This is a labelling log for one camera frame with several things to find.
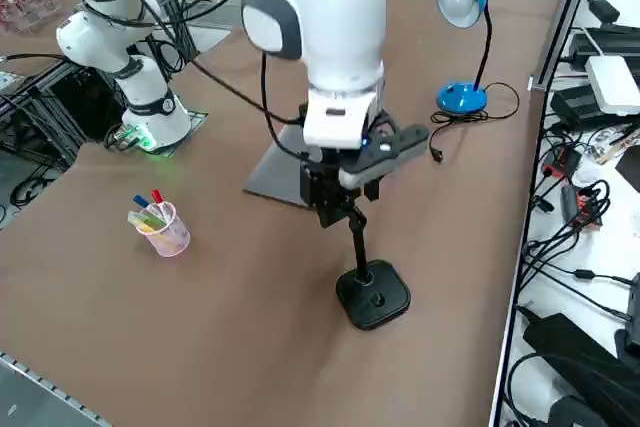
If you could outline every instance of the plug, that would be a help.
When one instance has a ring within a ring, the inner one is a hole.
[[[436,149],[435,147],[431,147],[431,157],[433,157],[433,160],[441,164],[442,160],[444,159],[444,154],[441,150]]]

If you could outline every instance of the marker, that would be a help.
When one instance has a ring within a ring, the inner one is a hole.
[[[151,197],[153,197],[153,200],[155,201],[156,204],[161,204],[162,202],[164,202],[162,196],[160,195],[160,191],[158,189],[153,189],[151,191]]]
[[[153,230],[160,230],[160,229],[164,228],[167,225],[162,220],[160,220],[155,215],[153,215],[153,214],[151,214],[149,212],[138,212],[138,214],[136,214],[136,215],[138,216],[138,218],[142,222],[147,224]]]
[[[151,191],[151,197],[160,207],[160,211],[162,212],[162,218],[168,224],[171,222],[171,218],[173,217],[173,212],[171,208],[164,202],[162,195],[160,195],[160,191],[158,189],[153,189]]]
[[[129,222],[134,227],[137,227],[145,234],[150,234],[151,232],[153,232],[153,229],[142,222],[142,220],[138,218],[138,214],[135,212],[129,212],[129,215],[127,216],[127,222]]]
[[[143,209],[147,209],[153,215],[158,217],[158,219],[160,219],[160,220],[164,219],[164,216],[162,215],[162,212],[160,211],[160,209],[158,209],[158,207],[156,207],[155,205],[150,204],[149,202],[147,202],[147,200],[144,197],[142,197],[140,195],[136,195],[133,198],[133,201],[136,204],[138,204],[140,207],[142,207]]]

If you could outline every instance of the stand pole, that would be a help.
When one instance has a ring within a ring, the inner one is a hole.
[[[356,250],[356,281],[366,285],[372,281],[364,246],[364,228],[367,225],[367,218],[355,205],[352,209],[349,214],[349,228],[353,234],[353,246]]]
[[[484,73],[484,67],[487,65],[487,59],[489,58],[489,50],[491,49],[491,37],[493,35],[493,25],[491,24],[491,15],[489,14],[489,1],[484,5],[484,20],[487,23],[487,40],[484,44],[484,53],[482,54],[482,60],[480,61],[480,68],[476,75],[476,81],[473,83],[473,90],[478,90],[480,86],[480,80]]]

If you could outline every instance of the lamp base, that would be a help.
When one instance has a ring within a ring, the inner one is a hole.
[[[487,106],[487,93],[480,88],[473,90],[472,82],[454,82],[438,92],[436,102],[445,112],[470,114]]]

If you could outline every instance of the black stand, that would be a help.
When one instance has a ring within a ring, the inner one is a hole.
[[[364,246],[367,219],[360,209],[352,204],[346,214],[357,266],[338,279],[336,293],[351,323],[361,330],[372,330],[406,312],[411,294],[390,263],[367,262]]]

